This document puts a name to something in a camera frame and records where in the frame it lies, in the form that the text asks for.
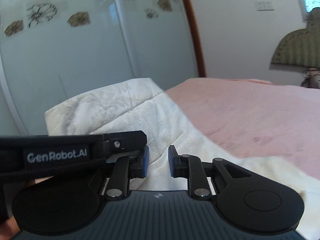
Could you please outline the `person's left hand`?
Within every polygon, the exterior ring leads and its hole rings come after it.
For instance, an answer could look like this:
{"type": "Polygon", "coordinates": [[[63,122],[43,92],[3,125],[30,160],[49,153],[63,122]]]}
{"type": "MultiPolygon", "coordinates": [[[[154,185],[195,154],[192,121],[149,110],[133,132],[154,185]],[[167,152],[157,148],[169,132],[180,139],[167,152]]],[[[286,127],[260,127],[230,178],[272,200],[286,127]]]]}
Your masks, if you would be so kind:
{"type": "MultiPolygon", "coordinates": [[[[28,187],[31,185],[35,185],[38,183],[41,183],[50,177],[47,178],[39,178],[39,179],[34,179],[31,181],[26,181],[22,183],[22,186],[20,186],[19,189],[22,189],[24,187],[28,187]]],[[[16,234],[20,232],[20,229],[16,223],[16,220],[13,216],[8,218],[6,221],[1,222],[1,239],[12,239],[16,234]]]]}

